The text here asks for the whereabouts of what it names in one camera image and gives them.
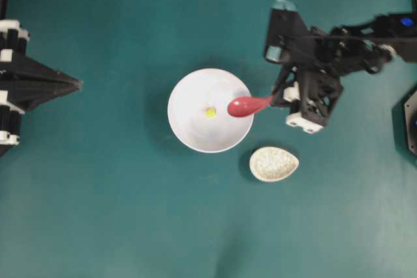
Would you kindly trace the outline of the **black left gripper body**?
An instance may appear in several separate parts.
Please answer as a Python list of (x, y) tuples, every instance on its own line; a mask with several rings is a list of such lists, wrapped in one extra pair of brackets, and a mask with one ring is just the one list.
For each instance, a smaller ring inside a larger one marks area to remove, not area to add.
[(13, 53), (25, 55), (29, 32), (18, 20), (1, 20), (1, 156), (20, 143), (22, 105), (12, 102), (12, 84), (18, 76), (4, 68), (12, 62)]

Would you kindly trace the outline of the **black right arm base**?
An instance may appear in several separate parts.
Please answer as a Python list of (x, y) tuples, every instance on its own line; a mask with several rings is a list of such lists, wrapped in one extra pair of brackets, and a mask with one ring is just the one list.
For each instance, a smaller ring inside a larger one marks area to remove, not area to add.
[(416, 166), (416, 85), (392, 108), (392, 125), (397, 153)]

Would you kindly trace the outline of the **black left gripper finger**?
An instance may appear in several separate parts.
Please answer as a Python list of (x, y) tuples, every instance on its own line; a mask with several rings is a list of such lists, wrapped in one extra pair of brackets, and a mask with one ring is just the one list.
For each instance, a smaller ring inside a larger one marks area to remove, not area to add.
[(81, 83), (2, 83), (1, 115), (25, 114), (39, 105), (82, 89)]
[(20, 53), (1, 53), (1, 70), (17, 76), (81, 85), (81, 81), (54, 70)]

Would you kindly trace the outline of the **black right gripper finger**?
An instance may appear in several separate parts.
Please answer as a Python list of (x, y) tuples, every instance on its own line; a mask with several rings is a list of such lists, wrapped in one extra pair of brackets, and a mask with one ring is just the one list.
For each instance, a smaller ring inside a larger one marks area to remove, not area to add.
[(289, 102), (284, 99), (284, 97), (280, 94), (272, 95), (271, 101), (269, 103), (270, 107), (280, 107), (280, 108), (289, 108), (289, 109), (298, 109), (299, 108), (299, 101), (293, 100)]
[(294, 65), (283, 65), (272, 87), (272, 94), (276, 94), (286, 83), (291, 75), (296, 73), (297, 67)]

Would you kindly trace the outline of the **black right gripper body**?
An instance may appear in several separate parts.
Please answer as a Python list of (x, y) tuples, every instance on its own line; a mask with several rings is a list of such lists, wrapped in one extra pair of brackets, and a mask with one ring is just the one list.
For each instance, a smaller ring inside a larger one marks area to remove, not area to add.
[(343, 86), (339, 76), (319, 60), (318, 43), (310, 36), (292, 2), (273, 0), (263, 55), (266, 61), (281, 67), (297, 67), (277, 94), (289, 102), (299, 101), (299, 108), (290, 109), (285, 123), (313, 134), (328, 124)]

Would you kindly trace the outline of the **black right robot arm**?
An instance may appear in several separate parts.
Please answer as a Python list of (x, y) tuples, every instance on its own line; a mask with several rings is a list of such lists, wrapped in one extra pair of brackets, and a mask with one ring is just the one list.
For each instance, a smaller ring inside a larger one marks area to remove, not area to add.
[(379, 15), (357, 26), (326, 33), (307, 27), (296, 6), (274, 0), (264, 58), (281, 65), (270, 106), (290, 110), (286, 123), (306, 133), (328, 124), (344, 87), (341, 78), (355, 72), (378, 74), (395, 57), (416, 62), (416, 14)]

